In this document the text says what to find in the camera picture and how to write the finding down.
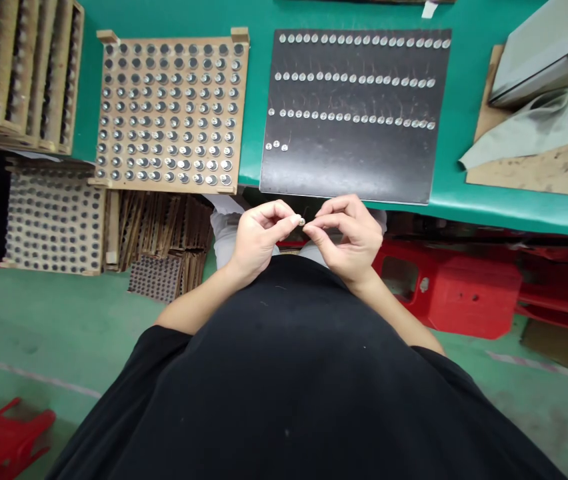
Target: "hand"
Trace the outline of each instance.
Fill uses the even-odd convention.
[[[244,212],[237,227],[235,251],[228,264],[244,286],[268,267],[275,243],[288,237],[300,218],[283,200]]]
[[[332,227],[344,234],[339,245],[324,231]],[[304,232],[315,242],[328,268],[348,286],[369,278],[382,244],[382,229],[357,195],[326,200]]]

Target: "gray pants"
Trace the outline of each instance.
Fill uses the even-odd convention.
[[[372,209],[369,209],[369,212],[379,223],[379,226],[382,227],[382,235],[384,235],[386,233],[386,212],[384,210]],[[215,235],[215,256],[217,257],[218,270],[231,260],[233,250],[235,250],[237,224],[239,223],[240,216],[239,213],[224,215],[217,210],[211,215],[211,225],[213,226],[213,234]],[[338,244],[342,240],[342,234],[337,229],[327,230],[327,234],[335,244]],[[279,248],[277,248],[277,246],[273,247],[273,255],[279,255]],[[300,250],[299,256],[316,261],[326,267],[322,254],[312,241],[306,242],[306,245]]]

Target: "forearm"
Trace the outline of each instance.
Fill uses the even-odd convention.
[[[365,279],[347,283],[347,286],[356,297],[384,318],[407,345],[428,348],[445,355],[444,348],[431,331],[406,310],[373,268]]]
[[[244,286],[245,282],[236,270],[227,265],[195,290],[168,304],[155,324],[194,335],[222,303]]]

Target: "green table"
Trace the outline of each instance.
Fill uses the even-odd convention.
[[[98,29],[122,37],[226,36],[248,26],[251,53],[240,183],[259,184],[273,32],[276,28],[453,30],[439,127],[435,177],[426,207],[376,203],[444,219],[568,235],[568,195],[467,185],[458,158],[471,146],[491,49],[543,0],[458,0],[431,20],[421,6],[358,5],[302,0],[80,0],[86,10],[73,156],[95,158],[102,46]]]

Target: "green floor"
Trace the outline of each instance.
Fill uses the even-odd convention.
[[[209,275],[215,268],[211,255]],[[162,306],[126,292],[128,274],[79,277],[0,269],[0,363],[104,392]],[[492,360],[494,353],[543,360],[520,347],[523,319],[498,341],[438,334],[449,356],[568,475],[568,377]],[[0,407],[15,396],[57,414],[53,451],[21,479],[41,479],[95,404],[85,393],[0,369]]]

